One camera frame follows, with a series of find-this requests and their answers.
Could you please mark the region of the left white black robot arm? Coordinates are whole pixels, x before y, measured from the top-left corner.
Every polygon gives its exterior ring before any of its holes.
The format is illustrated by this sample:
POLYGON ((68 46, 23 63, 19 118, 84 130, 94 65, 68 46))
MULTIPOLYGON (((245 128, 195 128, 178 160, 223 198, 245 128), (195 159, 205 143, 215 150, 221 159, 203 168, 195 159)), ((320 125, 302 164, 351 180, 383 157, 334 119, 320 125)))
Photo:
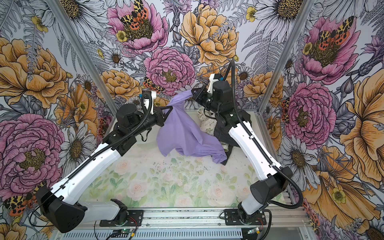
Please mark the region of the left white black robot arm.
POLYGON ((114 128, 98 148, 61 181, 37 191, 42 215, 61 233, 68 233, 87 222, 107 221, 122 226, 128 221, 128 208, 117 199, 105 203, 81 203, 79 200, 104 170, 128 152, 137 142, 137 136, 149 133, 154 126, 164 126, 173 108, 156 107, 155 99, 156 92, 144 91, 140 110, 135 104, 121 106, 114 128))

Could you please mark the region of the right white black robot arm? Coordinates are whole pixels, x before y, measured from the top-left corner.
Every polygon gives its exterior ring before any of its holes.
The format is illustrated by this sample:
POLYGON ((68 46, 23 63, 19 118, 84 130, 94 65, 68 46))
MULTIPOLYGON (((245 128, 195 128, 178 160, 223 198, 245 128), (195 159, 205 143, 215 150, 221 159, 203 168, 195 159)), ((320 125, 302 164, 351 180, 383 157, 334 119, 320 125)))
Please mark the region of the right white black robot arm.
POLYGON ((233 89, 221 74, 210 75, 209 83, 192 93, 197 103, 214 113, 214 136, 230 149, 239 147, 255 170, 258 181, 238 206, 240 220, 248 223, 287 188, 292 171, 283 168, 263 146, 252 129, 250 115, 237 109, 233 89))

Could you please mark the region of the purple cloth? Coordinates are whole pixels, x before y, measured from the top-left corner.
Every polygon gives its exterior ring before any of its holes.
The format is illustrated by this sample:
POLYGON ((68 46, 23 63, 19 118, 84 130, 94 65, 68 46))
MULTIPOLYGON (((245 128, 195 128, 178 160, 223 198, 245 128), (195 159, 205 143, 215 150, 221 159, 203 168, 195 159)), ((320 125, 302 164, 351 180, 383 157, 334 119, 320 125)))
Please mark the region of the purple cloth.
POLYGON ((185 101, 191 98, 191 90, 175 95, 168 106, 173 110, 157 134, 157 146, 163 156, 176 150, 183 156, 212 157, 216 164, 228 159, 219 140, 201 131, 197 123, 186 113, 185 101))

